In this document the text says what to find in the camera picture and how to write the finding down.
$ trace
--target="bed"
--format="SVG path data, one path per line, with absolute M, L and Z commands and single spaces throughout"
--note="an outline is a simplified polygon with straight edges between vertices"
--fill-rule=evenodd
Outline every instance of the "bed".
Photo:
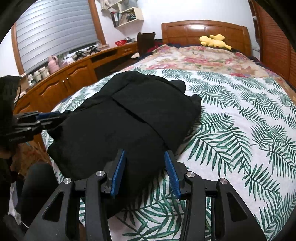
M 222 34 L 238 52 L 199 44 L 202 35 Z M 202 97 L 200 121 L 175 154 L 204 179 L 227 178 L 256 217 L 267 240 L 283 229 L 296 204 L 295 93 L 275 73 L 256 65 L 247 28 L 193 20 L 162 24 L 163 43 L 153 54 L 123 71 L 181 79 L 186 95 Z M 168 46 L 168 43 L 189 45 Z M 75 110 L 113 76 L 84 87 L 54 111 Z M 46 148 L 53 142 L 42 133 Z M 57 179 L 63 174 L 52 160 Z M 142 195 L 108 220 L 113 240 L 178 240 L 185 201 L 174 199 L 165 171 Z M 211 234 L 211 202 L 206 200 L 205 240 Z M 84 224 L 84 203 L 80 205 Z

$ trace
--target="red bowl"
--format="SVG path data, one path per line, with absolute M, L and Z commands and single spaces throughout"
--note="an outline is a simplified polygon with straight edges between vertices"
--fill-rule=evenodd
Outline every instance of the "red bowl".
M 123 45 L 126 44 L 126 40 L 119 40 L 119 41 L 115 42 L 115 44 L 116 44 L 117 46 L 123 46 Z

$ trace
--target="cabinet door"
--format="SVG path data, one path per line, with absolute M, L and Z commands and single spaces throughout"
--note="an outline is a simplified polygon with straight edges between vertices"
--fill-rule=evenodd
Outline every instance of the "cabinet door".
M 13 110 L 13 114 L 26 113 L 38 110 L 38 107 L 34 105 L 31 96 L 23 96 L 19 99 L 16 107 Z
M 88 59 L 66 70 L 70 94 L 74 94 L 82 87 L 92 85 L 97 81 L 91 64 L 91 60 Z
M 63 99 L 69 96 L 66 87 L 66 76 L 60 73 L 46 81 L 46 84 L 36 90 L 36 101 L 41 112 L 50 112 Z

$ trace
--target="wooden window frame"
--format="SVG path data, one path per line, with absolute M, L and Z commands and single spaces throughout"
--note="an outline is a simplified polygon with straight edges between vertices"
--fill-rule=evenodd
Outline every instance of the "wooden window frame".
M 102 29 L 102 25 L 101 25 L 101 21 L 99 18 L 99 14 L 98 14 L 98 10 L 96 8 L 96 3 L 95 0 L 88 0 L 89 3 L 89 9 L 91 12 L 91 18 L 93 20 L 94 23 L 94 28 L 96 31 L 96 36 L 98 38 L 98 40 L 100 40 L 102 45 L 106 45 L 106 40 L 105 40 L 105 36 L 103 33 L 103 29 Z M 17 44 L 17 28 L 16 28 L 16 23 L 12 26 L 11 28 L 11 41 L 12 41 L 12 50 L 13 50 L 13 55 L 15 57 L 15 63 L 17 65 L 17 70 L 19 72 L 19 74 L 24 74 L 24 67 L 22 65 L 22 60 L 20 58 L 20 51 L 18 48 L 18 44 Z

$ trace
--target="window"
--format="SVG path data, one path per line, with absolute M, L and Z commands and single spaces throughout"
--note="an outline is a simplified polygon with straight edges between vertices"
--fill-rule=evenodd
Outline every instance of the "window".
M 14 28 L 14 52 L 20 59 L 16 63 L 23 73 L 45 64 L 50 55 L 94 42 L 106 44 L 94 0 L 38 0 Z

